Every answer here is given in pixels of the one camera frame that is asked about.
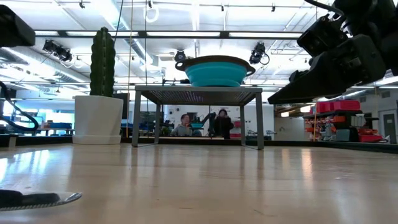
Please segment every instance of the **bowl handle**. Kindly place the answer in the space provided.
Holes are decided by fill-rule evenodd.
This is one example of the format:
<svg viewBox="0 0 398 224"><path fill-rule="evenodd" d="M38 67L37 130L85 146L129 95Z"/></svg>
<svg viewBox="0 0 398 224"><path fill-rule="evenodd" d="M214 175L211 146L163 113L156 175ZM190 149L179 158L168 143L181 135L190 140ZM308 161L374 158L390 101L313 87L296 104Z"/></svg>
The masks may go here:
<svg viewBox="0 0 398 224"><path fill-rule="evenodd" d="M175 64L175 68L180 71L185 71L185 60L179 61Z"/></svg>
<svg viewBox="0 0 398 224"><path fill-rule="evenodd" d="M252 66L248 66L248 73L247 73L246 77L253 75L254 72L256 72L256 69L253 68Z"/></svg>

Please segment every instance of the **potted cactus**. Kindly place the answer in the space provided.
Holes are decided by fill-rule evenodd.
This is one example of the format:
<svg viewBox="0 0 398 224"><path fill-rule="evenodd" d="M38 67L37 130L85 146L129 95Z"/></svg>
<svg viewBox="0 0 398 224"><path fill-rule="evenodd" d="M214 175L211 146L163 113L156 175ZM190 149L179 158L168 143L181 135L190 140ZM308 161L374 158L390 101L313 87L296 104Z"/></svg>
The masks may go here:
<svg viewBox="0 0 398 224"><path fill-rule="evenodd" d="M89 96L75 98L76 144L119 144L123 100L112 98L114 84L114 41L103 27L91 46Z"/></svg>

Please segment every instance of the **table top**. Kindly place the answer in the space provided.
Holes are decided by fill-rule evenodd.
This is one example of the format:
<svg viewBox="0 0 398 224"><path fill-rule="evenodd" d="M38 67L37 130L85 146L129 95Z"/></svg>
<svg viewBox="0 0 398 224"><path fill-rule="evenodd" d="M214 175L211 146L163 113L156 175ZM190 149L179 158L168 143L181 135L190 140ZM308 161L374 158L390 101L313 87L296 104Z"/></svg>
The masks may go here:
<svg viewBox="0 0 398 224"><path fill-rule="evenodd" d="M255 99L262 88L136 86L142 96L158 105L244 106Z"/></svg>

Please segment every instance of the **teal bowl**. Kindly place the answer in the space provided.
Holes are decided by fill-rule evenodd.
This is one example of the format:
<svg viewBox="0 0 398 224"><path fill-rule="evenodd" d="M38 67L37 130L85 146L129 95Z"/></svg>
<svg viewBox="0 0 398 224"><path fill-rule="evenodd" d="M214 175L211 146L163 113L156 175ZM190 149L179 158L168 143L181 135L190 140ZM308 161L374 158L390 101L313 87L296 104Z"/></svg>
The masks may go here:
<svg viewBox="0 0 398 224"><path fill-rule="evenodd" d="M191 123L192 128L202 128L203 124L202 123Z"/></svg>
<svg viewBox="0 0 398 224"><path fill-rule="evenodd" d="M175 68L187 74L192 86L239 87L245 77L256 72L243 59L221 55L182 60Z"/></svg>

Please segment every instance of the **person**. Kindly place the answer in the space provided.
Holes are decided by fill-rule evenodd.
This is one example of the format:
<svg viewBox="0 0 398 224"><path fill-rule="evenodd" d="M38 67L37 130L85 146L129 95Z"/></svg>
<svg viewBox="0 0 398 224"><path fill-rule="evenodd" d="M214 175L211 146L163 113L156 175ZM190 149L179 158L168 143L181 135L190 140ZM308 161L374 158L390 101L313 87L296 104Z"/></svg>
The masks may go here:
<svg viewBox="0 0 398 224"><path fill-rule="evenodd" d="M189 115L183 114L181 116L181 124L179 124L174 130L171 132L171 136L201 136L201 132L199 130L192 130L189 127L190 118Z"/></svg>
<svg viewBox="0 0 398 224"><path fill-rule="evenodd" d="M218 112L218 116L214 122L214 130L217 136L223 136L224 139L231 139L229 131L234 128L231 118L226 110L222 109Z"/></svg>

